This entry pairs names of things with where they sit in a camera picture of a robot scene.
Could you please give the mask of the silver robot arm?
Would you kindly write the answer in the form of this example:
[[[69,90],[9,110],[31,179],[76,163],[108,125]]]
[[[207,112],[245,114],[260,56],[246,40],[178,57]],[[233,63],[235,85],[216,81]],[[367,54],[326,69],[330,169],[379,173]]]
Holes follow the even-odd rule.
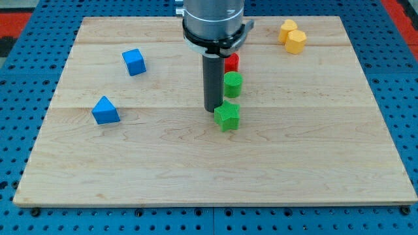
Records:
[[[232,35],[242,24],[244,0],[184,0],[183,8],[190,31]]]

